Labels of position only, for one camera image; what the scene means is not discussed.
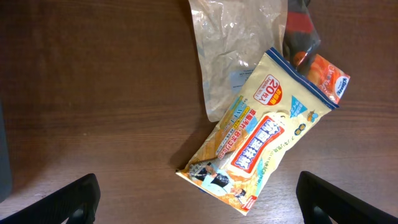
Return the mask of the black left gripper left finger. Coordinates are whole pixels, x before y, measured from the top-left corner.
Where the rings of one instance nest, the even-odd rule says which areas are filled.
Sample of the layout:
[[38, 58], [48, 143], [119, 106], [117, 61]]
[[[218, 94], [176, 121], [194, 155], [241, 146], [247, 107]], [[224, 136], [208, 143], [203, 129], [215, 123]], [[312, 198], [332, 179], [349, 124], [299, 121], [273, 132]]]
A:
[[87, 174], [32, 205], [1, 220], [1, 224], [93, 224], [101, 197], [94, 174]]

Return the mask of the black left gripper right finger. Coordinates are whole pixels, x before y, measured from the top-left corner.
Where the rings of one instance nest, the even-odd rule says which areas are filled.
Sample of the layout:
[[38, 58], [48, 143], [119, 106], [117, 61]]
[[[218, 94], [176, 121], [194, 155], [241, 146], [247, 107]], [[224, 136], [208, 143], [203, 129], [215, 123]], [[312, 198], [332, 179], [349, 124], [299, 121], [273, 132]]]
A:
[[296, 196], [305, 223], [397, 223], [397, 217], [309, 171], [300, 173]]

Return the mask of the orange tissue pack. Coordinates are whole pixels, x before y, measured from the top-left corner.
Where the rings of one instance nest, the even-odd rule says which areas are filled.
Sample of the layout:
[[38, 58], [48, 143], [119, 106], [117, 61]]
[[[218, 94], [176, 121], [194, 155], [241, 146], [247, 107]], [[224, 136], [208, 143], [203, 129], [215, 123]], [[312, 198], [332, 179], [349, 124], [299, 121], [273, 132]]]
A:
[[334, 103], [338, 104], [345, 92], [350, 76], [316, 54], [307, 78]]

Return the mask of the yellow wet wipes pack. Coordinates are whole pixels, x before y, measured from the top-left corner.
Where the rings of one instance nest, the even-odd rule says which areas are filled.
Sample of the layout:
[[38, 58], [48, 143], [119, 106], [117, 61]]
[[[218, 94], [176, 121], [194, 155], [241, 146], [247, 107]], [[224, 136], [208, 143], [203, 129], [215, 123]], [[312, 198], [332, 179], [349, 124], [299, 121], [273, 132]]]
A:
[[337, 107], [270, 48], [199, 150], [176, 173], [246, 215], [285, 152]]

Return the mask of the black and red snack packet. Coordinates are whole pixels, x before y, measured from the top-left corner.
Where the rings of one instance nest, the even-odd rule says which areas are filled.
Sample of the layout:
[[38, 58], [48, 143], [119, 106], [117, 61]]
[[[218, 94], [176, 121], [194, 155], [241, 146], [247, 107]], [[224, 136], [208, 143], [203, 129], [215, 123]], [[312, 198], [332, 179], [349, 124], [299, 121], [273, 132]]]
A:
[[284, 58], [302, 75], [307, 75], [321, 44], [306, 0], [288, 0], [287, 23], [282, 43]]

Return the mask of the beige kraft paper pouch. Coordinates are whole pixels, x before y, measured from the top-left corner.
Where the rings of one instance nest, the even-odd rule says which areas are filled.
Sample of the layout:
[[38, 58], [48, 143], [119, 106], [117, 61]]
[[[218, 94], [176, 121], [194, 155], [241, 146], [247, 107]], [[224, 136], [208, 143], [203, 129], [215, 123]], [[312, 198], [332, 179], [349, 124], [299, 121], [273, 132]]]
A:
[[287, 0], [190, 0], [209, 121], [219, 121], [264, 52], [282, 49]]

